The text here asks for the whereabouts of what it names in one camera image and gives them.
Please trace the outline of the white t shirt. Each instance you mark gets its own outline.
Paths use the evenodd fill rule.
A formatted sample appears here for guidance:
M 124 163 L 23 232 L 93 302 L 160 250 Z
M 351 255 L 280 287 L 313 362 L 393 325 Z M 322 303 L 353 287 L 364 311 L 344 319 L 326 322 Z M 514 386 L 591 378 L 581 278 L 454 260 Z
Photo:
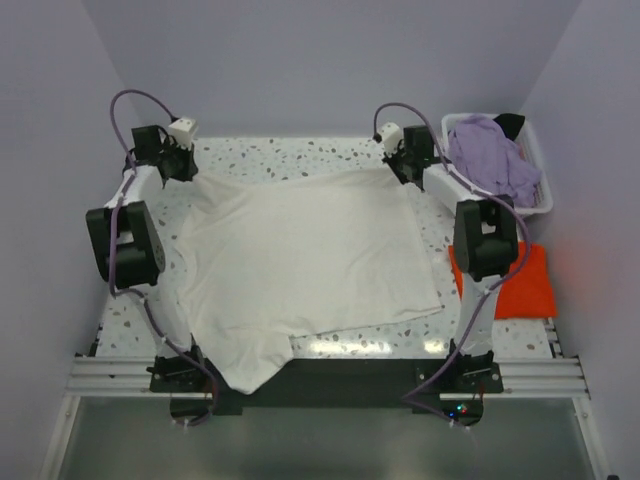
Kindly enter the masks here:
M 236 391 L 276 375 L 294 337 L 441 308 L 407 190 L 386 168 L 263 184 L 201 173 L 194 186 L 177 301 Z

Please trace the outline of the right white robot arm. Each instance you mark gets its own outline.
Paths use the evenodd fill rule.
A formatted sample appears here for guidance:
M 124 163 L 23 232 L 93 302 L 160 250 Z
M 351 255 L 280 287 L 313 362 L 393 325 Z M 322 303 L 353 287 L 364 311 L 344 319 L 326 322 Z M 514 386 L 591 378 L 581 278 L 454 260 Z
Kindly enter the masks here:
M 519 256 L 518 216 L 511 199 L 494 197 L 464 180 L 427 126 L 386 123 L 374 140 L 400 183 L 431 193 L 455 215 L 453 256 L 462 278 L 458 329 L 443 365 L 412 393 L 446 388 L 466 393 L 480 380 L 498 381 L 493 322 L 502 284 Z

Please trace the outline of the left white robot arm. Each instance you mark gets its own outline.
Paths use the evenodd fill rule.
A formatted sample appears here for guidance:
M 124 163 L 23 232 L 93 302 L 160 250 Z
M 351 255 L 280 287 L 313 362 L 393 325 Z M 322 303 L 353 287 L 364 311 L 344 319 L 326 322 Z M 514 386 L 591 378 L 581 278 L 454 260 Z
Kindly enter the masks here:
M 125 149 L 116 193 L 85 214 L 100 276 L 113 297 L 127 296 L 137 303 L 154 339 L 156 356 L 148 368 L 153 392 L 203 392 L 210 386 L 205 360 L 186 322 L 167 307 L 155 313 L 151 306 L 167 258 L 149 204 L 168 182 L 190 182 L 198 173 L 197 129 L 188 117 L 174 117 L 167 127 L 134 128 L 134 145 Z

